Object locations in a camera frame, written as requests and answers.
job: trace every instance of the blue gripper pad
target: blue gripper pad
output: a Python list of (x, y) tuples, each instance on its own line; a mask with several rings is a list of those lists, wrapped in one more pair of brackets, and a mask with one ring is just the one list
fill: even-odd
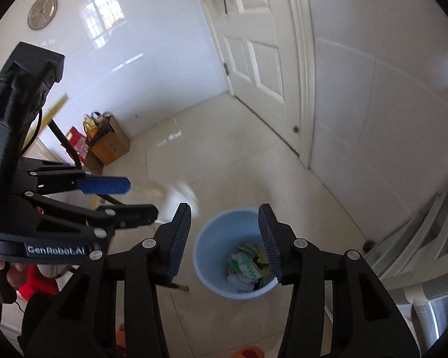
[(125, 194), (131, 188), (128, 178), (113, 176), (85, 176), (78, 184), (84, 194)]

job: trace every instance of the cardboard box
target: cardboard box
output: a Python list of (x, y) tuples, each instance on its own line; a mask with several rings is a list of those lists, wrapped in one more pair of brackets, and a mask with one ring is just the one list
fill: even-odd
[(121, 129), (114, 116), (111, 116), (109, 123), (114, 132), (108, 132), (90, 147), (90, 150), (106, 166), (128, 153), (130, 146), (128, 136)]
[(103, 173), (103, 163), (100, 159), (91, 151), (86, 154), (85, 161), (83, 162), (86, 168), (88, 168), (94, 175), (101, 175)]

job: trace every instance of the white door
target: white door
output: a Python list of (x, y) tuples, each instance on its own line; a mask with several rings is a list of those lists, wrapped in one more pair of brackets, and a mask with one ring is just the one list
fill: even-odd
[(289, 0), (225, 0), (225, 5), (205, 0), (205, 5), (230, 93), (299, 153), (300, 76)]

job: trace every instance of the floor tile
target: floor tile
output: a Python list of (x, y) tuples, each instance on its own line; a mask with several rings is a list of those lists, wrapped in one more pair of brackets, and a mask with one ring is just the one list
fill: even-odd
[(278, 137), (229, 94), (203, 101), (176, 114), (166, 143), (147, 148), (148, 175), (161, 184), (202, 180)]
[[(282, 335), (282, 332), (278, 332), (274, 335), (271, 335), (270, 337), (264, 338), (263, 340), (252, 342), (252, 345), (260, 348), (266, 355), (266, 358), (277, 358), (280, 343), (282, 342)], [(238, 350), (239, 348), (232, 348), (220, 353), (201, 355), (197, 358), (231, 358), (232, 355), (235, 354)]]
[[(235, 206), (257, 208), (270, 203), (277, 218), (323, 250), (360, 248), (364, 237), (313, 172), (271, 130), (236, 99), (222, 95), (201, 102), (152, 127), (132, 140), (130, 152), (105, 168), (106, 175), (124, 175), (133, 183), (120, 196), (128, 203), (146, 203), (149, 183), (191, 184), (200, 203), (194, 216), (176, 283), (189, 292), (160, 290), (163, 326), (171, 356), (227, 356), (250, 343), (277, 355), (285, 327), (291, 286), (276, 286), (248, 301), (225, 299), (208, 290), (192, 265), (192, 248), (201, 227)], [(154, 227), (124, 231), (113, 250), (125, 249)], [(132, 239), (124, 238), (128, 233)]]
[(174, 308), (169, 288), (156, 287), (158, 292), (159, 313), (163, 324), (164, 336), (170, 358), (194, 358), (186, 335), (182, 330), (178, 314)]
[(205, 288), (192, 265), (192, 248), (206, 221), (235, 206), (257, 208), (270, 203), (277, 218), (290, 224), (297, 236), (326, 251), (359, 249), (364, 242), (330, 192), (282, 142), (194, 183), (192, 188), (201, 217), (192, 221), (175, 278), (190, 291), (172, 291), (171, 295), (196, 356), (241, 347), (283, 330), (291, 296), (291, 287), (277, 286), (260, 298), (235, 301)]

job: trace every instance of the white tiled wall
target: white tiled wall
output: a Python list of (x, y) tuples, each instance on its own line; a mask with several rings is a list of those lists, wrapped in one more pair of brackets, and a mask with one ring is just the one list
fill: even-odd
[(434, 0), (309, 1), (311, 168), (380, 240), (448, 176), (448, 18)]
[[(64, 54), (62, 82), (45, 105), (68, 94), (55, 117), (63, 132), (81, 129), (84, 113), (111, 111), (135, 136), (227, 90), (198, 0), (58, 0), (50, 25), (33, 31), (27, 14), (35, 1), (16, 0), (0, 21), (0, 69), (20, 41)], [(41, 139), (66, 157), (48, 129)]]

